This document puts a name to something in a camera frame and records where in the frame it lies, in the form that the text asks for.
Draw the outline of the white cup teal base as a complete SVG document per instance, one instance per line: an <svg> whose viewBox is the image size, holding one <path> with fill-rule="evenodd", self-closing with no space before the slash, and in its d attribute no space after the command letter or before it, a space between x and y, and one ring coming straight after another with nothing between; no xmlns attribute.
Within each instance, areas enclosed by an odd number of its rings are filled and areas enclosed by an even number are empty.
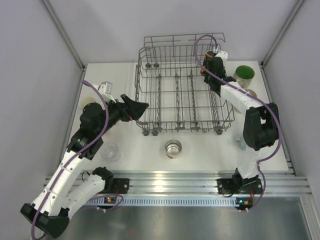
<svg viewBox="0 0 320 240"><path fill-rule="evenodd" d="M79 101L79 107L81 109L83 109L86 105L88 104L92 104L92 103L96 103L96 99L94 97L91 97L91 96L87 96L87 97L84 97L82 98L80 101Z"/></svg>

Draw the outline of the black skull mug red inside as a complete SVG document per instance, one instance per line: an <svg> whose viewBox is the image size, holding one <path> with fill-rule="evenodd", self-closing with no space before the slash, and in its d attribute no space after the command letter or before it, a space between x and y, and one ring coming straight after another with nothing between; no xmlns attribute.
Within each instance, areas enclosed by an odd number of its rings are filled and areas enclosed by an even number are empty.
<svg viewBox="0 0 320 240"><path fill-rule="evenodd" d="M200 74L201 74L203 77L206 76L205 67L206 67L206 64L207 64L207 60L210 59L210 58L215 57L216 54L217 54L217 52L214 51L214 50L210 50L210 51L207 51L207 52L205 53L204 59L203 59L203 66L204 66L204 68L202 68L202 69L200 70Z"/></svg>

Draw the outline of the clear glass tumbler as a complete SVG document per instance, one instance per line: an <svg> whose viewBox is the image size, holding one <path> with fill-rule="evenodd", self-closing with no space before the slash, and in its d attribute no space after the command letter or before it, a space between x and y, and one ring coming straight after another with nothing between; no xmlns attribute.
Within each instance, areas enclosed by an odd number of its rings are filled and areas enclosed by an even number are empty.
<svg viewBox="0 0 320 240"><path fill-rule="evenodd" d="M121 158L119 147L114 142L104 143L100 149L100 155L104 160L112 163L119 161Z"/></svg>

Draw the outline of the light blue mug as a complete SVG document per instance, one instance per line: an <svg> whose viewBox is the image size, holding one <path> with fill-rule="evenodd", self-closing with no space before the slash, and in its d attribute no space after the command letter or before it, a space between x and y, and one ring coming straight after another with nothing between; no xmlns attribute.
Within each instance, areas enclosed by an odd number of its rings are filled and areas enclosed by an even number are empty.
<svg viewBox="0 0 320 240"><path fill-rule="evenodd" d="M235 140L237 146L242 150L242 151L245 151L246 148L247 148L247 144L243 138L243 136L241 135L240 137L238 137L236 140Z"/></svg>

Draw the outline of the aluminium corner frame post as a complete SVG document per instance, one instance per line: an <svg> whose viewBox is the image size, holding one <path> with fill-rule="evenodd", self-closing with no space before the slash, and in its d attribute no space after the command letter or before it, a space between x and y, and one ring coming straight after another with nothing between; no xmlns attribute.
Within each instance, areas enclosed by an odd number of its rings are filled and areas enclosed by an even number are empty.
<svg viewBox="0 0 320 240"><path fill-rule="evenodd" d="M39 0L39 2L44 7L50 20L53 22L55 28L57 29L60 37L62 38L65 46L67 47L68 51L72 55L77 66L83 71L85 69L85 65L84 65L83 61L81 60L79 54L77 53L77 50L75 49L68 33L66 32L62 22L60 21L56 11L54 10L51 2L49 0Z"/></svg>

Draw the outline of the grey wire dish rack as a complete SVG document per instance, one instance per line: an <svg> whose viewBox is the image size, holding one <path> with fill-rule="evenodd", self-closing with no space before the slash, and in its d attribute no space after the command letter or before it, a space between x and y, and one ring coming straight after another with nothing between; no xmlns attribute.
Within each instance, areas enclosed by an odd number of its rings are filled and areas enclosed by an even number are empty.
<svg viewBox="0 0 320 240"><path fill-rule="evenodd" d="M214 131L221 135L235 119L232 105L204 82L201 67L208 51L221 50L222 32L146 36L135 67L135 100L149 107L137 121L144 136L164 132Z"/></svg>

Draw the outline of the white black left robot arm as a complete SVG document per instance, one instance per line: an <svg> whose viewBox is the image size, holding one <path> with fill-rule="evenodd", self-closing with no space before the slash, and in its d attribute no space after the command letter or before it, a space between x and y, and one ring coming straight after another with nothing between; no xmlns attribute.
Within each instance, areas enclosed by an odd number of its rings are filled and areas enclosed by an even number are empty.
<svg viewBox="0 0 320 240"><path fill-rule="evenodd" d="M260 164L275 155L268 151L274 144L279 150L282 141L278 106L273 102L263 102L242 88L234 77L228 76L226 60L223 52L206 53L201 74L213 92L244 116L242 139L246 147L244 158L232 177L218 180L219 191L228 196L246 193L250 189L263 193L264 190L259 188L262 182L259 178L262 176Z"/></svg>

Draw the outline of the cream mug green inside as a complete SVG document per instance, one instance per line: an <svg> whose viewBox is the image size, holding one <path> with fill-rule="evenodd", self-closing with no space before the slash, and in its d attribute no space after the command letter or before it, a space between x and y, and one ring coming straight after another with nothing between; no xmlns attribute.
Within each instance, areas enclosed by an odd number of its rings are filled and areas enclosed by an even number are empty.
<svg viewBox="0 0 320 240"><path fill-rule="evenodd" d="M255 76L255 71L248 65L240 65L236 68L233 77L238 84L243 88L247 89Z"/></svg>

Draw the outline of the beige plain cup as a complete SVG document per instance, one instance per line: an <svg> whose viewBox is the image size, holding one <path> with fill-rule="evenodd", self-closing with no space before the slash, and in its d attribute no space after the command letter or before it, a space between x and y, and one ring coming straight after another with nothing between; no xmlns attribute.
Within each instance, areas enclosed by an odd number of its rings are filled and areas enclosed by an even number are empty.
<svg viewBox="0 0 320 240"><path fill-rule="evenodd" d="M257 94L256 94L255 91L253 91L253 90L251 90L251 89L245 89L245 90L248 92L248 94L254 96L255 98L257 97Z"/></svg>

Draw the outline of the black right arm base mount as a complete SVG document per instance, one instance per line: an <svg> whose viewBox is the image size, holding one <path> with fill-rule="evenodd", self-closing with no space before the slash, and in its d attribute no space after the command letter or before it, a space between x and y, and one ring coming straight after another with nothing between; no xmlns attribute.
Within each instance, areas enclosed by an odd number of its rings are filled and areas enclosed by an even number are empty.
<svg viewBox="0 0 320 240"><path fill-rule="evenodd" d="M98 187L97 194L127 194L130 186L129 178L114 178L108 179L101 178L98 175L91 175L97 177L97 181L93 184Z"/></svg>

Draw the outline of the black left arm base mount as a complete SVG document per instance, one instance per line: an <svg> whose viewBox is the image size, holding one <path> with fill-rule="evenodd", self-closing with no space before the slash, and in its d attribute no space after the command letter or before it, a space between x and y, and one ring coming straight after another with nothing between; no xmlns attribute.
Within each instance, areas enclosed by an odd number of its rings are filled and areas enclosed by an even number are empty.
<svg viewBox="0 0 320 240"><path fill-rule="evenodd" d="M232 178L219 178L217 181L218 193L224 197L233 195L261 194L263 185L258 176L242 179L240 176Z"/></svg>

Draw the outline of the steel cup brown sleeve centre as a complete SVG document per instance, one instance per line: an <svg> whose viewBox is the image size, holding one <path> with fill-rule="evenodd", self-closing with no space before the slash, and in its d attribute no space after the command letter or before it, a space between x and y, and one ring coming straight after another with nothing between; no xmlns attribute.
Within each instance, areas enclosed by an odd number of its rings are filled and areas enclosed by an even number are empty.
<svg viewBox="0 0 320 240"><path fill-rule="evenodd" d="M182 144L180 141L176 139L169 140L165 144L165 152L168 158L175 159L182 152Z"/></svg>

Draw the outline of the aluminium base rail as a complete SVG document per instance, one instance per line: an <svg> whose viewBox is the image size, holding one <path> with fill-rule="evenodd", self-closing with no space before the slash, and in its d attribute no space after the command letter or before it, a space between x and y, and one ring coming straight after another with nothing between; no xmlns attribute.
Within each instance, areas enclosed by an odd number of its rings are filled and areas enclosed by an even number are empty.
<svg viewBox="0 0 320 240"><path fill-rule="evenodd" d="M217 196L220 178L231 172L114 171L115 178L128 178L130 195L141 196ZM310 197L306 177L287 173L266 173L264 197Z"/></svg>

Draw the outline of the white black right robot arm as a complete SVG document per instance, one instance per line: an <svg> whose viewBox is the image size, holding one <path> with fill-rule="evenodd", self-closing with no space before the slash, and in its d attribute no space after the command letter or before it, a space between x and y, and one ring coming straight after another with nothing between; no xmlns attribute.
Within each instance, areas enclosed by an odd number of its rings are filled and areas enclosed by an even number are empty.
<svg viewBox="0 0 320 240"><path fill-rule="evenodd" d="M75 180L103 145L102 136L117 122L137 121L149 104L120 96L122 101L90 102L83 107L80 127L72 136L63 159L54 175L32 203L25 203L20 212L46 235L56 239L66 230L73 215L96 194L116 195L120 186L106 167L97 167L78 188Z"/></svg>

